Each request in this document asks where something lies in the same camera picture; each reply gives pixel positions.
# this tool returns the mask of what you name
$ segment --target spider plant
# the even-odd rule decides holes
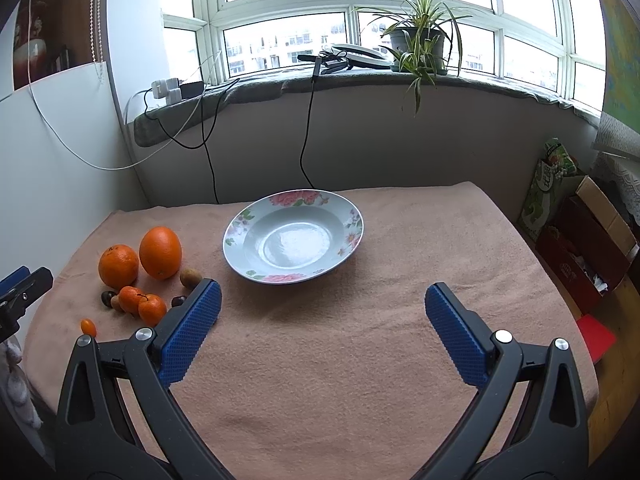
[[[401,14],[394,10],[385,9],[383,7],[357,7],[355,10],[366,10],[373,12],[375,18],[367,25],[380,18],[390,18],[395,21],[386,28],[382,36],[391,34],[396,29],[402,30],[406,38],[408,49],[402,52],[396,48],[386,47],[398,62],[399,71],[407,70],[416,76],[416,80],[412,82],[409,89],[414,88],[416,97],[416,113],[420,108],[420,81],[427,79],[435,85],[435,74],[438,67],[444,62],[442,54],[434,53],[434,47],[438,41],[439,35],[443,35],[449,40],[449,55],[447,56],[447,64],[451,59],[453,52],[453,35],[455,31],[458,46],[458,75],[462,69],[462,37],[458,20],[469,18],[470,15],[455,16],[454,12],[460,10],[461,7],[449,7],[444,2],[436,2],[435,0],[402,0],[402,9],[406,12]],[[450,24],[450,34],[444,29],[444,26]],[[406,28],[415,28],[416,33],[413,37]],[[422,34],[426,31],[426,40],[422,42]]]

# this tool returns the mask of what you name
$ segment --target black plant pot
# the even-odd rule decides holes
[[[391,39],[391,46],[395,50],[399,50],[400,52],[406,52],[407,50],[409,50],[409,46],[406,42],[406,36],[404,35],[405,30],[409,33],[409,38],[411,39],[415,38],[415,35],[418,33],[417,27],[399,27],[389,35],[389,38]],[[424,40],[434,38],[436,38],[436,41],[433,45],[433,50],[431,51],[437,65],[434,67],[434,70],[439,75],[447,75],[447,69],[444,66],[444,62],[442,60],[442,58],[444,57],[442,55],[444,51],[443,33],[437,28],[432,28],[430,30],[423,30],[422,34],[420,35],[420,39],[422,40],[422,42],[424,42]]]

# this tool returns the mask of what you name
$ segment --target wooden floor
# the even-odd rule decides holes
[[[580,310],[562,283],[543,264],[574,317]],[[591,313],[618,339],[596,363],[600,395],[589,418],[589,462],[612,441],[640,394],[640,295],[625,276],[620,285]]]

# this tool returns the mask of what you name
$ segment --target plate rim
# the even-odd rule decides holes
[[[236,217],[239,215],[240,212],[244,211],[245,209],[251,208],[253,207],[255,204],[257,204],[258,202],[261,202],[262,200],[268,200],[270,199],[272,196],[278,196],[281,195],[283,193],[290,193],[290,192],[295,192],[295,191],[317,191],[319,193],[328,193],[330,195],[333,196],[339,196],[341,199],[346,200],[349,204],[351,204],[351,207],[353,207],[358,215],[360,216],[360,219],[362,220],[362,232],[360,234],[360,238],[358,239],[356,246],[353,248],[353,251],[351,251],[349,254],[347,254],[343,259],[339,260],[336,264],[333,264],[331,267],[327,267],[326,269],[323,269],[322,272],[318,272],[317,274],[312,274],[310,276],[304,276],[303,278],[298,278],[296,280],[291,280],[290,282],[263,282],[261,280],[256,280],[255,278],[252,278],[251,276],[249,276],[248,274],[245,274],[244,272],[240,272],[238,269],[236,269],[236,267],[229,261],[229,258],[226,255],[226,244],[225,244],[225,235],[226,232],[228,231],[228,229],[231,227],[233,221],[236,219]],[[266,195],[263,196],[262,198],[259,198],[258,200],[254,200],[253,202],[251,202],[249,205],[243,207],[240,212],[236,213],[233,218],[231,219],[231,221],[229,222],[229,224],[226,226],[225,231],[222,233],[222,253],[223,256],[225,257],[225,261],[226,264],[231,267],[231,269],[238,274],[239,276],[242,276],[244,279],[249,280],[251,282],[254,283],[261,283],[262,285],[292,285],[293,283],[301,283],[301,282],[308,282],[309,280],[312,280],[314,278],[317,278],[319,276],[322,276],[323,274],[326,274],[328,272],[330,272],[331,270],[334,270],[335,267],[339,266],[340,264],[343,264],[345,261],[347,261],[349,259],[349,257],[358,249],[358,247],[360,246],[360,242],[362,241],[362,239],[364,238],[364,216],[362,215],[361,211],[358,209],[358,207],[351,201],[349,200],[347,197],[338,194],[334,191],[327,191],[324,189],[309,189],[309,188],[302,188],[302,189],[287,189],[284,191],[279,191],[277,193],[272,193],[270,195]]]

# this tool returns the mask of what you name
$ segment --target white window frame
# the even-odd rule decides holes
[[[558,88],[555,93],[579,106],[586,107],[595,114],[600,113],[599,110],[574,100],[575,64],[578,62],[600,70],[604,70],[605,66],[575,53],[574,21],[570,0],[553,0],[556,14],[555,36],[505,13],[502,0],[491,0],[493,9],[459,0],[437,1],[449,6],[464,6],[465,14],[471,14],[471,17],[460,20],[460,23],[484,28],[494,33],[495,75],[487,74],[487,77],[509,80],[504,76],[504,38],[509,36],[556,56]],[[196,32],[198,53],[203,62],[203,79],[208,81],[211,74],[211,82],[219,84],[230,78],[223,35],[226,29],[301,14],[342,12],[345,15],[347,40],[349,43],[358,44],[360,31],[357,12],[354,12],[356,6],[381,6],[402,10],[400,5],[401,0],[234,0],[231,2],[193,0],[193,18],[164,14],[164,26]]]

